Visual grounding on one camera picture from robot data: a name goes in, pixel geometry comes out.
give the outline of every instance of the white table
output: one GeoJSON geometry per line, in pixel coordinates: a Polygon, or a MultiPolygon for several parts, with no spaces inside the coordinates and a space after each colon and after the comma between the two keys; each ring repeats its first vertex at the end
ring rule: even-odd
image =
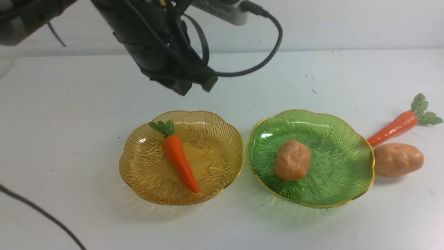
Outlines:
{"type": "MultiPolygon", "coordinates": [[[[238,70],[264,54],[213,55],[238,70]]],[[[311,209],[266,191],[244,167],[220,195],[159,206],[118,173],[126,138],[171,110],[222,116],[244,142],[261,119],[287,109],[330,113],[370,136],[423,92],[444,116],[444,50],[286,52],[263,70],[220,79],[185,97],[150,82],[129,56],[19,58],[0,80],[0,183],[66,223],[89,250],[442,250],[444,125],[392,141],[418,147],[423,168],[377,178],[342,207],[311,209]]],[[[63,231],[0,195],[0,249],[76,250],[63,231]]]]}

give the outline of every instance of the potato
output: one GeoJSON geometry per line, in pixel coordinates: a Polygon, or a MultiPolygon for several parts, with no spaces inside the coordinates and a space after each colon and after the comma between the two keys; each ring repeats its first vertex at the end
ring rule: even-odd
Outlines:
{"type": "Polygon", "coordinates": [[[296,181],[307,175],[310,163],[310,149],[298,141],[288,141],[277,153],[274,171],[284,181],[296,181]]]}
{"type": "Polygon", "coordinates": [[[375,152],[375,174],[399,177],[414,172],[424,164],[424,155],[414,146],[388,143],[378,146],[375,152]]]}

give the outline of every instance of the carrot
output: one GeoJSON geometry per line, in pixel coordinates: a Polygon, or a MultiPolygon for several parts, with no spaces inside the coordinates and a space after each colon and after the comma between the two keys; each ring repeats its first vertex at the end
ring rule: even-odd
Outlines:
{"type": "Polygon", "coordinates": [[[370,137],[368,139],[370,145],[375,147],[392,137],[409,131],[417,124],[436,125],[443,122],[435,113],[426,112],[427,108],[428,101],[425,100],[424,95],[417,94],[410,105],[410,110],[401,113],[389,125],[370,137]]]}
{"type": "Polygon", "coordinates": [[[176,169],[182,184],[193,193],[199,193],[199,186],[191,172],[190,164],[185,158],[182,141],[174,134],[173,122],[171,120],[166,121],[166,123],[162,121],[158,123],[149,122],[148,125],[165,136],[162,141],[162,149],[176,169]]]}

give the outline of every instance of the white wall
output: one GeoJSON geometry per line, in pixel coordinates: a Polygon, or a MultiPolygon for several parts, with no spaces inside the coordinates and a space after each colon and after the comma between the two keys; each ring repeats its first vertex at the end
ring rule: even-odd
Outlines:
{"type": "MultiPolygon", "coordinates": [[[[443,0],[255,2],[281,21],[285,51],[444,47],[443,0]]],[[[188,13],[202,25],[212,53],[269,51],[276,39],[275,28],[260,17],[251,16],[246,26],[235,27],[194,8],[188,13]]],[[[89,0],[79,0],[53,24],[67,48],[44,27],[19,46],[1,47],[0,56],[125,53],[89,0]]],[[[191,36],[197,41],[194,31],[191,36]]]]}

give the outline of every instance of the plate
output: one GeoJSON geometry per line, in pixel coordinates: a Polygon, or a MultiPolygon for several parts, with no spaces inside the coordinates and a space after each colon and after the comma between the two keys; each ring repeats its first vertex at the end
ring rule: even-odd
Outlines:
{"type": "Polygon", "coordinates": [[[288,110],[259,122],[246,146],[247,164],[273,194],[309,207],[344,205],[373,184],[375,157],[365,138],[338,117],[288,110]],[[310,148],[311,166],[298,181],[283,181],[274,172],[279,148],[289,140],[310,148]]]}
{"type": "Polygon", "coordinates": [[[173,121],[174,133],[182,140],[200,192],[192,193],[182,185],[163,153],[163,135],[145,124],[129,136],[119,163],[120,175],[138,196],[162,205],[197,204],[222,192],[240,174],[241,135],[220,116],[172,111],[153,121],[167,120],[173,121]]]}

